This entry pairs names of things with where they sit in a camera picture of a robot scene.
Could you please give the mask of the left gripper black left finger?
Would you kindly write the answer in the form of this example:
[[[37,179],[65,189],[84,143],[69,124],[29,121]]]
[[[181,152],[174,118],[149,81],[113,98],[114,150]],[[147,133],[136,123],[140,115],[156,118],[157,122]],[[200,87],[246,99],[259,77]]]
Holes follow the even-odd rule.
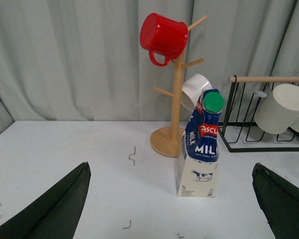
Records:
[[[0,239],[72,239],[88,194],[90,166],[83,162],[0,226]]]

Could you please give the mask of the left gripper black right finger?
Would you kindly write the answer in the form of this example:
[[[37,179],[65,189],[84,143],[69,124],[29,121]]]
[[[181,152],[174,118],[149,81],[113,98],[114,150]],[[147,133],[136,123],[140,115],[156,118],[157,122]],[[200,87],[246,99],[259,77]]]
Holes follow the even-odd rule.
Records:
[[[253,171],[258,204],[277,239],[299,239],[299,188],[260,163]]]

